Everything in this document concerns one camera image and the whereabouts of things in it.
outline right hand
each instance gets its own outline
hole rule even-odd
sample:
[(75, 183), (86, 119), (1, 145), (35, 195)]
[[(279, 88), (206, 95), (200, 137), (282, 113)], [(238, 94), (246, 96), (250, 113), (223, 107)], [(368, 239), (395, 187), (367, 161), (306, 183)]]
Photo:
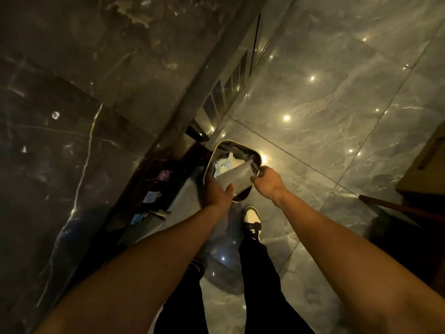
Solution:
[(260, 168), (260, 171), (263, 175), (252, 176), (251, 181), (262, 196), (269, 198), (276, 205), (279, 197), (286, 191), (286, 186), (274, 169), (264, 166)]

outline marble vein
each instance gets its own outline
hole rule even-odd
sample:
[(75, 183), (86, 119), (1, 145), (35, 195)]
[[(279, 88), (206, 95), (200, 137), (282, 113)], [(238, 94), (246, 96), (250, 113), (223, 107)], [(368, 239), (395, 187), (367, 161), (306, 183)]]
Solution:
[(99, 110), (96, 112), (96, 115), (94, 116), (94, 119), (93, 119), (93, 121), (92, 121), (91, 129), (90, 129), (90, 131), (89, 131), (88, 153), (87, 153), (87, 156), (86, 156), (85, 164), (84, 164), (83, 169), (82, 169), (82, 175), (81, 175), (81, 178), (80, 178), (80, 180), (79, 180), (79, 184), (77, 185), (77, 188), (76, 188), (76, 194), (75, 194), (75, 196), (74, 196), (73, 209), (71, 210), (70, 216), (69, 216), (68, 219), (66, 220), (66, 223), (65, 223), (64, 226), (60, 229), (59, 234), (58, 234), (57, 237), (56, 237), (56, 241), (54, 242), (54, 246), (53, 246), (53, 250), (51, 251), (51, 255), (49, 256), (48, 264), (45, 266), (45, 268), (44, 268), (43, 271), (42, 271), (42, 273), (43, 273), (44, 271), (46, 271), (46, 270), (49, 268), (48, 278), (47, 278), (47, 280), (46, 280), (46, 283), (45, 283), (45, 287), (44, 287), (44, 289), (43, 289), (43, 292), (42, 292), (42, 294), (40, 295), (39, 301), (38, 301), (37, 304), (36, 304), (36, 307), (39, 307), (39, 306), (40, 306), (40, 304), (41, 304), (41, 302), (42, 302), (42, 300), (43, 300), (43, 298), (44, 298), (44, 296), (45, 296), (45, 294), (46, 294), (46, 292), (47, 292), (47, 290), (48, 290), (48, 286), (49, 286), (49, 282), (51, 281), (51, 277), (53, 276), (53, 262), (54, 262), (54, 256), (55, 256), (55, 254), (56, 254), (56, 252), (57, 252), (57, 249), (58, 249), (58, 247), (59, 247), (59, 243), (60, 243), (61, 236), (62, 236), (64, 230), (65, 230), (65, 229), (68, 227), (68, 225), (70, 224), (71, 220), (74, 218), (74, 215), (75, 215), (76, 210), (77, 210), (77, 200), (78, 200), (78, 198), (79, 198), (79, 191), (80, 191), (80, 189), (81, 189), (81, 185), (82, 185), (83, 180), (84, 180), (84, 178), (85, 178), (86, 168), (87, 168), (87, 166), (88, 166), (89, 158), (90, 158), (90, 156), (91, 156), (92, 133), (93, 133), (93, 131), (94, 131), (94, 127), (95, 127), (95, 125), (96, 125), (97, 117), (99, 117), (99, 114), (101, 113), (102, 107), (103, 107), (103, 103), (101, 103), (101, 106), (99, 107)]

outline leg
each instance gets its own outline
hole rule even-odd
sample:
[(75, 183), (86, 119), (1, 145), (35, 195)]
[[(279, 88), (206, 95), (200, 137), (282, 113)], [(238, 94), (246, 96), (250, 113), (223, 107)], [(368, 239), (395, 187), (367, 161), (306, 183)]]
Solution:
[(190, 332), (208, 334), (203, 293), (199, 281), (205, 265), (192, 261), (175, 291), (164, 303), (154, 326), (154, 334)]
[(281, 292), (280, 277), (266, 247), (259, 242), (258, 212), (256, 209), (248, 212), (249, 208), (245, 211), (245, 232), (239, 248), (247, 309), (246, 333), (313, 333)]

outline glossy floor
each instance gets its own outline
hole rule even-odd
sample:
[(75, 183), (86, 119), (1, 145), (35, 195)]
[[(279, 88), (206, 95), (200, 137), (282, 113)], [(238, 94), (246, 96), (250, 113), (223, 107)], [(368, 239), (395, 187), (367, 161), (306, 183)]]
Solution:
[[(259, 151), (292, 192), (363, 234), (376, 214), (357, 195), (399, 202), (396, 183), (445, 120), (444, 19), (445, 0), (296, 0), (209, 148), (232, 139)], [(283, 213), (254, 190), (205, 247), (210, 333), (243, 331), (237, 223), (247, 204), (292, 306), (316, 333), (352, 332)]]

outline black and white sneaker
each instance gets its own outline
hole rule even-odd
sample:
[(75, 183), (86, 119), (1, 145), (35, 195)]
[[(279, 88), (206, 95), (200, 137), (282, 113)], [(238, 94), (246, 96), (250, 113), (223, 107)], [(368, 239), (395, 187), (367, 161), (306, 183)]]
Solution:
[(187, 267), (187, 269), (197, 271), (199, 274), (199, 279), (201, 279), (204, 276), (204, 273), (206, 272), (207, 266), (200, 259), (194, 258)]
[(242, 219), (243, 236), (259, 242), (261, 240), (261, 218), (257, 209), (253, 206), (246, 207)]

